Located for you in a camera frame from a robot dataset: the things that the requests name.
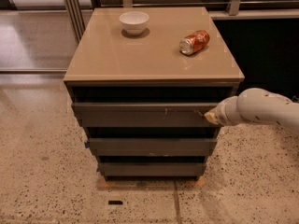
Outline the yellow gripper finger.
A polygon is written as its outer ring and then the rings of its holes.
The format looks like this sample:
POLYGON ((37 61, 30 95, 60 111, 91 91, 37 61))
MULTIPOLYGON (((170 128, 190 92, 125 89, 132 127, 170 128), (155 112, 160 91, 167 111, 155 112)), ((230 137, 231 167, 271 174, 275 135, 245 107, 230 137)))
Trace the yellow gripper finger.
POLYGON ((212 108, 209 111, 205 113, 205 118, 208 122, 214 124, 214 125, 219 125, 218 119, 216 117, 216 109, 212 108))

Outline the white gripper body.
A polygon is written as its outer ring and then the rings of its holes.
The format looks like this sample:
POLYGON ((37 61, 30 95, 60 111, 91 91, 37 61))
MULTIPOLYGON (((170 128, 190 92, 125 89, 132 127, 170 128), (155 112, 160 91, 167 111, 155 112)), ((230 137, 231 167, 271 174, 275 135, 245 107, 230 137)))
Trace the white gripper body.
POLYGON ((216 106, 215 115, 219 124, 223 126, 235 126, 240 121, 240 115, 236 106, 237 97, 229 97, 216 106))

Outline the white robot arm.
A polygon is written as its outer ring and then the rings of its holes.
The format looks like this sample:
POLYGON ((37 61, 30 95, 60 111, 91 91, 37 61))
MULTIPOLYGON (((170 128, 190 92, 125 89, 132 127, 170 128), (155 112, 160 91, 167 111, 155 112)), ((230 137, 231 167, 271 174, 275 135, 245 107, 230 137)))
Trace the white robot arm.
POLYGON ((238 96, 222 100, 205 113, 205 118, 221 126, 266 124, 299 132, 299 104, 283 95, 259 88, 247 89, 238 96))

